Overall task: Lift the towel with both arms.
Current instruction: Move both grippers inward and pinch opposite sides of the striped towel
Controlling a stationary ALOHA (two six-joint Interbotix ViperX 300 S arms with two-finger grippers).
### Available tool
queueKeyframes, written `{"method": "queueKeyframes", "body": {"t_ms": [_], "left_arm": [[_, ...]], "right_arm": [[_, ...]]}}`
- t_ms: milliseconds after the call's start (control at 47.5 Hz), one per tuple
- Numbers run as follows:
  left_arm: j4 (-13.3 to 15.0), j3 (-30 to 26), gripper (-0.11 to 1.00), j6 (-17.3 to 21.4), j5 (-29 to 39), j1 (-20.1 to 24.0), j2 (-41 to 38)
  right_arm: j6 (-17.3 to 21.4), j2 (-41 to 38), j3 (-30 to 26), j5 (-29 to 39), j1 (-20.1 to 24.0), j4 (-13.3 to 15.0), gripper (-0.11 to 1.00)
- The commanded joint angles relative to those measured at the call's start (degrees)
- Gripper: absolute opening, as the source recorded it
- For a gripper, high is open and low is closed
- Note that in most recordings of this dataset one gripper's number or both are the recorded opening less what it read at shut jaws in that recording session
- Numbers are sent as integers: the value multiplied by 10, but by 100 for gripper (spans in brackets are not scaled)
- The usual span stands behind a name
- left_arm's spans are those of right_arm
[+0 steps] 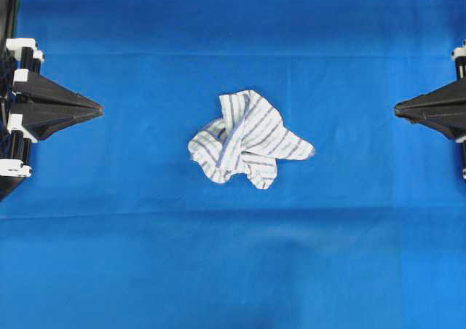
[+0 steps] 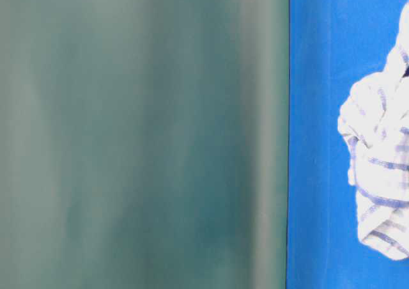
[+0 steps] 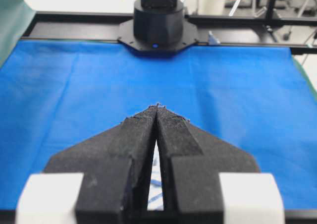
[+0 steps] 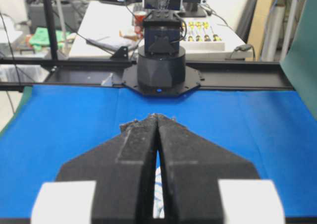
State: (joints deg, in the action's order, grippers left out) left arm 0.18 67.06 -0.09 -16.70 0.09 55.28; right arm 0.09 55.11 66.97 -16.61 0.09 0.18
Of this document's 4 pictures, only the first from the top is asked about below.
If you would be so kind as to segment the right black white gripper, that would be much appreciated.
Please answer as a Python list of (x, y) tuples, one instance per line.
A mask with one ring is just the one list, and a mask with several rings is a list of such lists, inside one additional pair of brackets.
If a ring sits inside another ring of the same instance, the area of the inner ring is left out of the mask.
[(466, 42), (463, 41), (460, 47), (456, 47), (451, 53), (451, 59), (455, 63), (457, 80), (447, 84), (427, 94), (423, 94), (399, 102), (395, 105), (395, 115), (401, 119), (406, 119), (412, 124), (421, 124), (432, 130), (440, 132), (449, 140), (454, 140), (462, 145), (462, 177), (465, 179), (465, 130), (451, 125), (441, 124), (438, 120), (422, 119), (416, 116), (404, 114), (403, 111), (414, 108), (440, 107), (440, 106), (457, 106), (465, 104), (465, 59), (466, 59)]

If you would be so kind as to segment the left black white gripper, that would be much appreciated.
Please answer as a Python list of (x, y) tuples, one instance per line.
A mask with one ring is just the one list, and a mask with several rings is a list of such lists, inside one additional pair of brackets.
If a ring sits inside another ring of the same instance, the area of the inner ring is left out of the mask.
[[(6, 38), (1, 42), (1, 175), (4, 177), (29, 178), (33, 143), (103, 115), (100, 104), (38, 74), (43, 62), (44, 53), (38, 49), (35, 39)], [(27, 103), (25, 95), (63, 105)]]

